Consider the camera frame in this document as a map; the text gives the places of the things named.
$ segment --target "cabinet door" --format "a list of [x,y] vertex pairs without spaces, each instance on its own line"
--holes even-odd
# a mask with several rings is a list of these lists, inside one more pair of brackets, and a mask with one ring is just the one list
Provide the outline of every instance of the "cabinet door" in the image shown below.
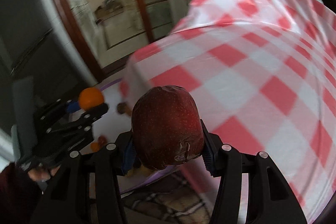
[[176,25],[188,13],[188,0],[169,0],[169,3],[173,24]]

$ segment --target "pink tablecloth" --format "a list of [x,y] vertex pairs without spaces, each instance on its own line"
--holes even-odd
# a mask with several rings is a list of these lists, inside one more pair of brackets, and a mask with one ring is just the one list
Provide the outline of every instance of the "pink tablecloth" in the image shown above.
[[[192,0],[131,56],[120,87],[131,107],[153,86],[185,87],[210,132],[270,154],[312,223],[336,189],[335,40],[336,16],[316,0]],[[181,169],[213,206],[219,179],[202,159]]]

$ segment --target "purple trim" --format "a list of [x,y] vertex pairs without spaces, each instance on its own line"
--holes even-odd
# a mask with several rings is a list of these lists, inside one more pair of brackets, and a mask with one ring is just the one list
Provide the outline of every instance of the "purple trim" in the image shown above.
[[106,85],[103,85],[101,88],[100,88],[100,91],[103,91],[103,90],[106,90],[107,88],[109,88],[110,86],[116,84],[116,83],[119,83],[121,81],[121,78],[117,79],[117,80],[114,80],[112,81],[111,83],[108,83]]

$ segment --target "red and white tablecloth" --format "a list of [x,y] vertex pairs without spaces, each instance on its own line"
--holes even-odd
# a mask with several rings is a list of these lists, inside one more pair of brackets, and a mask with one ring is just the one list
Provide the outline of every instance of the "red and white tablecloth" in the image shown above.
[[[168,37],[130,57],[120,89],[133,107],[153,86],[186,88],[209,132],[270,154],[312,223],[336,189],[335,40],[336,15],[317,0],[192,0]],[[202,159],[181,169],[213,206],[219,179]]]

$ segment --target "human hand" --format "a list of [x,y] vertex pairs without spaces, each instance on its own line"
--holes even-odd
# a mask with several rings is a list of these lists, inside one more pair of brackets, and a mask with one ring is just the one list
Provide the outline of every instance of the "human hand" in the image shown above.
[[53,169],[51,169],[49,172],[43,167],[36,167],[34,169],[31,169],[28,171],[28,176],[30,177],[31,180],[33,181],[47,181],[51,178],[51,176],[54,176],[56,172],[58,171],[60,166],[57,166]]

